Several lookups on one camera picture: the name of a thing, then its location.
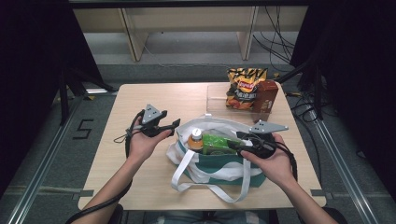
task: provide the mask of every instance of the forearm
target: forearm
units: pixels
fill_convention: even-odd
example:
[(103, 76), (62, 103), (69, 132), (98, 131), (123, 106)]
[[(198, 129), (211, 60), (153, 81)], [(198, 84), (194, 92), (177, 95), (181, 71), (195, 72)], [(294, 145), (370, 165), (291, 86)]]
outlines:
[(281, 188), (305, 223), (336, 223), (296, 181), (292, 180)]
[[(84, 209), (106, 202), (120, 194), (131, 183), (142, 163), (142, 161), (128, 159), (87, 205), (85, 205)], [(79, 218), (73, 223), (107, 223), (116, 206), (117, 202)]]

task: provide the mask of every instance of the brown package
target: brown package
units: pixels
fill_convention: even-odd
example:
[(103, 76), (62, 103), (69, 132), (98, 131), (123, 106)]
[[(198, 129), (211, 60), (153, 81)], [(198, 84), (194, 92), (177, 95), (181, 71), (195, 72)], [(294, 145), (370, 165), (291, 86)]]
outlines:
[[(252, 112), (255, 114), (269, 114), (274, 105), (278, 87), (273, 80), (265, 80), (259, 83), (256, 99)], [(258, 121), (259, 116), (253, 116), (254, 121)]]

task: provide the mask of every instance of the person's left hand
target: person's left hand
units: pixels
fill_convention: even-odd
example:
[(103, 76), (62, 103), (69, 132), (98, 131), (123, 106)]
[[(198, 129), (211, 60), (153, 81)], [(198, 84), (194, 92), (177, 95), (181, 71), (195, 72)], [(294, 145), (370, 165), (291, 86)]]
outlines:
[[(139, 125), (141, 119), (139, 117), (134, 126)], [(166, 130), (154, 137), (148, 137), (140, 131), (134, 130), (131, 144), (129, 145), (129, 158), (138, 159), (141, 162), (145, 161), (151, 156), (157, 144), (168, 137), (171, 132), (171, 130)]]

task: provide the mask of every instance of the white strap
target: white strap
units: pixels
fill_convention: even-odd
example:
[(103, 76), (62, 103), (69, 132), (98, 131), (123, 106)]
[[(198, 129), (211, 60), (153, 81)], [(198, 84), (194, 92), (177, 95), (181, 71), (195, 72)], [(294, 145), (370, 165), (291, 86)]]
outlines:
[(174, 175), (172, 176), (171, 186), (172, 186), (173, 189), (175, 189), (175, 190), (177, 190), (179, 192), (182, 192), (182, 191), (188, 189), (191, 186), (204, 185), (204, 186), (207, 186), (216, 195), (218, 195), (224, 202), (227, 202), (227, 203), (236, 203), (236, 202), (242, 201), (242, 200), (244, 200), (246, 198), (246, 196), (248, 195), (248, 187), (250, 185), (250, 161), (248, 161), (246, 159), (244, 159), (244, 177), (243, 177), (243, 180), (242, 180), (241, 194), (236, 199), (231, 198), (226, 192), (224, 192), (223, 189), (221, 189), (219, 186), (216, 186), (216, 185), (194, 184), (194, 183), (183, 183), (183, 184), (179, 185), (178, 184), (178, 180), (180, 179), (180, 177), (183, 174), (184, 170), (189, 165), (190, 160), (192, 159), (194, 154), (195, 154), (194, 151), (187, 150), (187, 153), (184, 155), (183, 160), (178, 165)]

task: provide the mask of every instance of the white and green bag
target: white and green bag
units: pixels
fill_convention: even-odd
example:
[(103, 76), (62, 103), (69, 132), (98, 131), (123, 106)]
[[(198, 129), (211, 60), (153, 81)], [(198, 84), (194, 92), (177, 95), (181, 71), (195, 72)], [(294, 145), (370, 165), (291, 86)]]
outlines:
[[(177, 141), (167, 150), (167, 157), (177, 165), (171, 186), (177, 191), (184, 191), (194, 185), (206, 185), (227, 203), (236, 203), (245, 199), (249, 187), (259, 187), (265, 180), (262, 170), (250, 161), (238, 155), (204, 155), (189, 150), (187, 141), (195, 128), (201, 131), (216, 131), (232, 139), (237, 139), (236, 132), (248, 133), (249, 126), (227, 119), (215, 119), (205, 115), (177, 127)], [(182, 174), (193, 183), (178, 184)], [(239, 185), (241, 193), (236, 199), (231, 198), (218, 185)]]

